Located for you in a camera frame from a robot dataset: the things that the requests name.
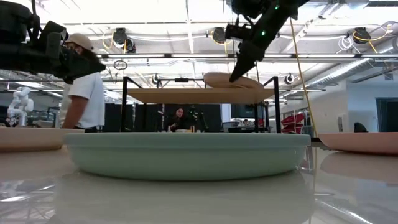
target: man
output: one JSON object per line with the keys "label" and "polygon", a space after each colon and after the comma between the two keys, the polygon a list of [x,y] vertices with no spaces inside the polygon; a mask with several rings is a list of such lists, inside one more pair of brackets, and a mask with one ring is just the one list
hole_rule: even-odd
{"label": "man", "polygon": [[[91,40],[82,34],[72,34],[65,45],[88,60],[99,62],[92,52]],[[72,85],[65,84],[60,108],[62,128],[84,129],[97,132],[105,124],[104,86],[100,73],[77,78]]]}

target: glossy table surface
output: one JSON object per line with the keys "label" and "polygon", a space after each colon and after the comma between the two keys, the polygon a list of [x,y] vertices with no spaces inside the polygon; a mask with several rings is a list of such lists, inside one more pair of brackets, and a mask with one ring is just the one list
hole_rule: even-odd
{"label": "glossy table surface", "polygon": [[64,149],[0,154],[0,223],[398,223],[398,157],[310,147],[273,177],[145,182],[82,173]]}

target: woman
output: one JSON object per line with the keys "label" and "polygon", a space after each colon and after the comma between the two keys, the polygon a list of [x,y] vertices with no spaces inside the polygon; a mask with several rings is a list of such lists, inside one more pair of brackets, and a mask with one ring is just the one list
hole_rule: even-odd
{"label": "woman", "polygon": [[[92,50],[91,40],[83,34],[69,35],[65,46],[77,54],[100,62]],[[72,85],[65,84],[60,108],[62,128],[84,129],[86,133],[97,132],[105,124],[104,85],[100,73],[77,78]]]}
{"label": "woman", "polygon": [[177,129],[185,129],[185,118],[183,117],[184,110],[179,108],[175,111],[174,116],[167,123],[167,127],[170,128],[172,132],[175,132]]}

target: black metal frame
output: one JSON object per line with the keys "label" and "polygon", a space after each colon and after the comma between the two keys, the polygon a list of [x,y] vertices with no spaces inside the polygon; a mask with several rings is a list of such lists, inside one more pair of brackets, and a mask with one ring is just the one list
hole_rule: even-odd
{"label": "black metal frame", "polygon": [[123,92],[122,92],[122,111],[120,119],[120,132],[126,132],[126,112],[127,112],[127,84],[131,82],[138,88],[143,88],[140,84],[136,83],[133,79],[125,76],[123,77]]}
{"label": "black metal frame", "polygon": [[[164,78],[164,79],[161,79],[161,78],[160,78],[160,79],[157,80],[156,87],[159,88],[159,83],[160,83],[161,81],[176,81],[176,80],[178,80],[178,78],[177,78],[177,79],[173,79],[173,78]],[[204,79],[202,79],[202,78],[198,78],[198,79],[195,79],[195,78],[185,78],[184,80],[185,80],[186,82],[188,82],[188,81],[204,81]],[[126,125],[125,125],[125,122],[126,122],[127,83],[128,83],[128,82],[131,82],[131,83],[135,84],[138,88],[143,88],[143,87],[140,86],[138,83],[136,83],[133,79],[131,79],[131,78],[127,77],[127,76],[123,77],[123,93],[122,93],[122,108],[121,108],[120,132],[126,132]],[[281,130],[281,123],[280,123],[279,79],[278,79],[278,77],[272,77],[272,78],[270,78],[268,81],[266,81],[266,82],[263,84],[263,86],[268,85],[270,82],[274,82],[276,132],[277,132],[277,133],[281,133],[282,130]],[[147,109],[146,105],[147,105],[147,104],[144,103],[144,120],[146,119],[146,117],[145,117],[145,116],[146,116],[146,109]],[[255,131],[256,133],[259,132],[259,123],[258,123],[259,115],[258,115],[257,107],[258,107],[258,103],[256,103],[256,104],[254,105],[254,108],[255,108],[255,110],[254,110],[254,119],[255,119],[255,122],[254,122],[254,131]],[[270,129],[269,129],[269,115],[268,115],[269,104],[268,104],[268,103],[265,103],[265,110],[266,110],[266,111],[265,111],[265,119],[266,119],[265,125],[266,125],[266,128],[267,128],[267,131],[270,132]],[[143,125],[143,130],[145,130],[145,123],[146,123],[146,122],[143,122],[143,123],[142,123],[142,125]]]}

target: beige plate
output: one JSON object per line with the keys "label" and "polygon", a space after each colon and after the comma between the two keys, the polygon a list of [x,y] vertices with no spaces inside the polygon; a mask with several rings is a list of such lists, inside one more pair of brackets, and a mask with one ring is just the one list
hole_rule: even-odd
{"label": "beige plate", "polygon": [[57,128],[0,128],[0,152],[31,152],[60,149],[63,135],[84,130]]}

